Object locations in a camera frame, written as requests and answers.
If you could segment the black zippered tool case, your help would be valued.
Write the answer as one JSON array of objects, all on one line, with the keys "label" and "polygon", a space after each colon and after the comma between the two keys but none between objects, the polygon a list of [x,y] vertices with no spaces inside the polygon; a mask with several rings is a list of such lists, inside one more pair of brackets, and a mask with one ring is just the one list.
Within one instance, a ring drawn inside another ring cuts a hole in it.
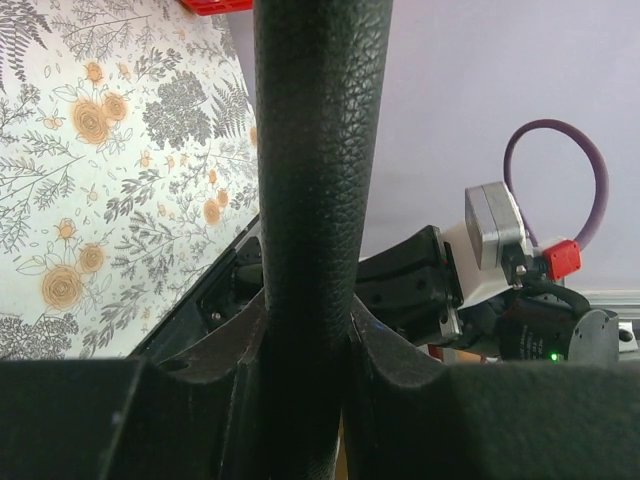
[{"label": "black zippered tool case", "polygon": [[267,475],[330,479],[392,5],[258,1],[253,16]]}]

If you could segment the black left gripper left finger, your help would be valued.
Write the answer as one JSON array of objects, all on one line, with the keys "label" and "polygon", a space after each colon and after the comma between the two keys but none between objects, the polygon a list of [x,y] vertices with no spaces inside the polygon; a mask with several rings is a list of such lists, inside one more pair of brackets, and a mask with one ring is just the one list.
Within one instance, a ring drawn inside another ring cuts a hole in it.
[{"label": "black left gripper left finger", "polygon": [[5,479],[264,479],[262,295],[159,364],[5,360]]}]

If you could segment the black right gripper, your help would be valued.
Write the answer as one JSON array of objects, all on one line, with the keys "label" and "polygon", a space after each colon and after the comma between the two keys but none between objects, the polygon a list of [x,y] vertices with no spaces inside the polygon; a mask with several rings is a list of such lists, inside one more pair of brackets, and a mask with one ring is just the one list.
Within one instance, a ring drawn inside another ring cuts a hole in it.
[{"label": "black right gripper", "polygon": [[446,345],[462,334],[464,297],[451,244],[428,225],[361,261],[355,293],[382,323],[410,343]]}]

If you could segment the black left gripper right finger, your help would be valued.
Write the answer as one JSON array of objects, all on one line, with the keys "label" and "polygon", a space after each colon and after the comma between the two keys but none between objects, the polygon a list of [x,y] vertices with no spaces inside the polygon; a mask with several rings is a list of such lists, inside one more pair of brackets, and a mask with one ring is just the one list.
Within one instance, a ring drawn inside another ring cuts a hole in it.
[{"label": "black left gripper right finger", "polygon": [[352,479],[635,479],[639,368],[447,366],[352,304]]}]

